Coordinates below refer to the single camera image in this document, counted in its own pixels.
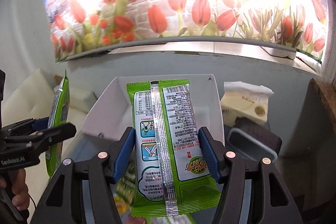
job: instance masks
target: white box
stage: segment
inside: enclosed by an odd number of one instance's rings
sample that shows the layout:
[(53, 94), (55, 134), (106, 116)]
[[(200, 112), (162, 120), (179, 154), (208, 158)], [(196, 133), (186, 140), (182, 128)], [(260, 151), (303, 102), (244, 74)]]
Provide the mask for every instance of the white box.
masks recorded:
[(120, 140), (126, 127), (133, 126), (126, 84), (164, 79), (189, 79), (197, 128), (206, 126), (212, 137), (224, 144), (221, 105), (216, 80), (211, 74), (116, 77), (90, 110), (81, 132), (93, 136), (102, 133), (106, 139)]

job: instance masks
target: barcode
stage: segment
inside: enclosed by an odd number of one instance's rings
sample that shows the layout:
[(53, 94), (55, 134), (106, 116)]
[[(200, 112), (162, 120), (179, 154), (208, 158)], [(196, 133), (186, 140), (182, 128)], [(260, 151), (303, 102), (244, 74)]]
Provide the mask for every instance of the barcode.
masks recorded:
[(170, 88), (167, 88), (168, 93), (182, 92), (182, 91), (188, 92), (187, 85), (177, 85), (177, 86), (171, 86)]

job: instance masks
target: black cable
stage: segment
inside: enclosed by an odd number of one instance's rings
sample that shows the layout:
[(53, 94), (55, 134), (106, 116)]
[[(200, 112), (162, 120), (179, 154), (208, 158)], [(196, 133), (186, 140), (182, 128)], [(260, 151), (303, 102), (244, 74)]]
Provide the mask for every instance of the black cable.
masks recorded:
[(30, 197), (30, 199), (31, 199), (31, 201), (33, 202), (33, 204), (34, 204), (34, 207), (35, 207), (35, 210), (36, 210), (36, 204), (35, 204), (35, 201), (33, 200), (33, 198), (29, 195), (29, 197)]

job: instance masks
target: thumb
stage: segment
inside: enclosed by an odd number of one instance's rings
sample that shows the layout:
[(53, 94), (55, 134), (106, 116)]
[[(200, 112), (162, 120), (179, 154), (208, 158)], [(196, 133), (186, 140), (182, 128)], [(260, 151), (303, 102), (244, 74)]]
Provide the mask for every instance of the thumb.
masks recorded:
[(0, 188), (6, 188), (7, 187), (7, 184), (6, 184), (6, 181), (5, 179), (0, 176)]

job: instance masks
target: white wall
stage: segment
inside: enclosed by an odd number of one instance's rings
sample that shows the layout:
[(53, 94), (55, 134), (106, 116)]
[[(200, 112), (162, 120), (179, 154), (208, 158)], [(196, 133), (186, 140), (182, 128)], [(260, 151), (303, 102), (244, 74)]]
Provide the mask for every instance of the white wall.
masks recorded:
[[(116, 76), (213, 73), (220, 96), (224, 81), (265, 85), (274, 91), (269, 101), (269, 122), (273, 132), (283, 140), (282, 153), (304, 151), (317, 145), (323, 134), (330, 132), (319, 102), (310, 105), (306, 98), (313, 75), (292, 67), (238, 56), (162, 52), (119, 54), (55, 64), (42, 0), (0, 0), (0, 34), (0, 68), (7, 73), (5, 100), (39, 67), (59, 75), (67, 69), (71, 85), (93, 90), (98, 96)], [(301, 116), (304, 103), (310, 110), (306, 117)]]

